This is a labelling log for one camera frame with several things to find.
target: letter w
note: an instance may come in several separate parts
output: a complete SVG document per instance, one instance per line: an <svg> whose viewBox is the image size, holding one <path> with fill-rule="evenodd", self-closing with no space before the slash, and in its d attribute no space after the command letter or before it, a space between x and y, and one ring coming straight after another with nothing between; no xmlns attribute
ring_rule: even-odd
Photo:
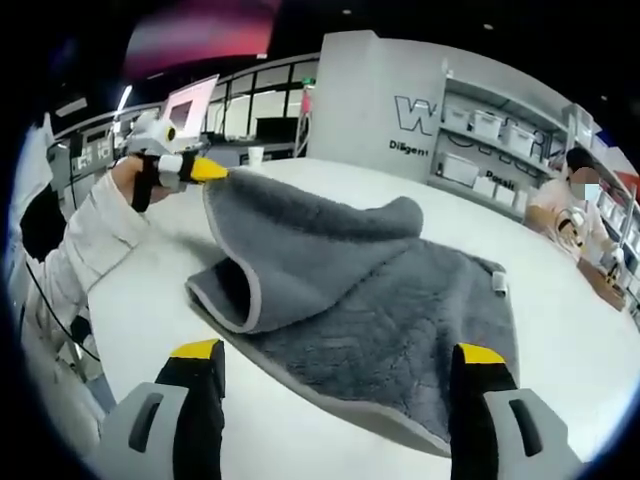
<svg viewBox="0 0 640 480"><path fill-rule="evenodd" d="M436 113L437 105L431 107L427 100L416 99L413 103L409 97L395 95L396 111L398 112L398 123L402 130L415 131L420 125L420 132L423 135L432 136L425 131L433 114Z"/></svg>

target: white cup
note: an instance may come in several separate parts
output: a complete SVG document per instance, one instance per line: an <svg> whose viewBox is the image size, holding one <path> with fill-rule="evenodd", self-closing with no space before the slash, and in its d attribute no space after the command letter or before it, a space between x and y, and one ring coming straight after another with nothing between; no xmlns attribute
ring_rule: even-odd
<svg viewBox="0 0 640 480"><path fill-rule="evenodd" d="M257 167L262 163L264 147L249 147L249 166Z"/></svg>

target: desk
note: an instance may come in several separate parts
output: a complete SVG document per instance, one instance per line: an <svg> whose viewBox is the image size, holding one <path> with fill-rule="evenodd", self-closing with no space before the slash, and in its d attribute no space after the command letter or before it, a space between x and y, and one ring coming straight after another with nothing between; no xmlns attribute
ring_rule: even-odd
<svg viewBox="0 0 640 480"><path fill-rule="evenodd" d="M521 385L564 419L576 453L592 458L640 380L640 334L628 314L598 298L569 256L486 208L387 174L311 159L258 169L356 208L406 195L424 211L423 238L500 262L511 289ZM149 237L89 294L102 365L118 401L153 381L174 348L216 336L190 307L184 287L189 275L221 255L201 193L190 187L153 205ZM449 478L448 459L332 417L226 347L226 478Z"/></svg>

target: white jacket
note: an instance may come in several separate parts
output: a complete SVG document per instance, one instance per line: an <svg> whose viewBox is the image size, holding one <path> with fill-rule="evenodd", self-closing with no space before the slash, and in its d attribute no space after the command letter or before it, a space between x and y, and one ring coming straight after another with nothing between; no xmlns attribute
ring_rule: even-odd
<svg viewBox="0 0 640 480"><path fill-rule="evenodd" d="M9 252L9 294L18 315L20 305L24 307L21 340L28 369L54 425L81 455L97 443L103 414L76 375L57 361L55 352L64 333L28 271L25 273L25 263L68 330L86 304L89 289L138 244L147 225L107 173L73 214L62 243L44 262L38 263L24 252L14 228Z"/></svg>

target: fluffy gray fabric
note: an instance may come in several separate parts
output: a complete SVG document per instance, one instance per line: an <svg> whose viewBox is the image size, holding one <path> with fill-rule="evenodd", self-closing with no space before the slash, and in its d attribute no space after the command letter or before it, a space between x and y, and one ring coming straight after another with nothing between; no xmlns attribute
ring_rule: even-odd
<svg viewBox="0 0 640 480"><path fill-rule="evenodd" d="M412 200L356 210L240 169L204 201L229 257L188 288L237 348L321 408L446 455L453 346L492 348L517 375L511 308L491 283L502 267L420 239Z"/></svg>

